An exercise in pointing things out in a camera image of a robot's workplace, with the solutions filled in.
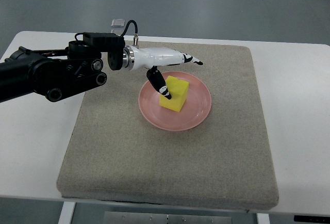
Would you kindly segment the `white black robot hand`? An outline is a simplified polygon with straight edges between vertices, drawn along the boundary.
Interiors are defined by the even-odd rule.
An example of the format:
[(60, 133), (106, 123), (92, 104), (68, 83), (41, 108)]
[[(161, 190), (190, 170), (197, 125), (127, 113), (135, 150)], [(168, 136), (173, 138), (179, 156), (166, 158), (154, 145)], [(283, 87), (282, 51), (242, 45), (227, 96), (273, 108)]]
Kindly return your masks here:
[(135, 46), (126, 46), (123, 52), (123, 62), (121, 68), (127, 71), (147, 68), (146, 77), (154, 87), (166, 99), (172, 98), (165, 79), (158, 70), (159, 66), (175, 66), (183, 63), (203, 63), (196, 57), (173, 50), (167, 47), (149, 47), (139, 49)]

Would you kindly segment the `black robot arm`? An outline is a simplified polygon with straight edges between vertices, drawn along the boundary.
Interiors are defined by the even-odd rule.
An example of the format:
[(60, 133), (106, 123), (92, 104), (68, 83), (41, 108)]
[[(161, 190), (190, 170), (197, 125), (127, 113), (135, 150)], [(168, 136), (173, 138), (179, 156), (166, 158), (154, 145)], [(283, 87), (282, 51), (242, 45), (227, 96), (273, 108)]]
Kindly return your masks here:
[(104, 85), (102, 53), (111, 69), (123, 65), (125, 41), (114, 33), (82, 33), (62, 50), (19, 47), (1, 63), (1, 102), (30, 93), (57, 102)]

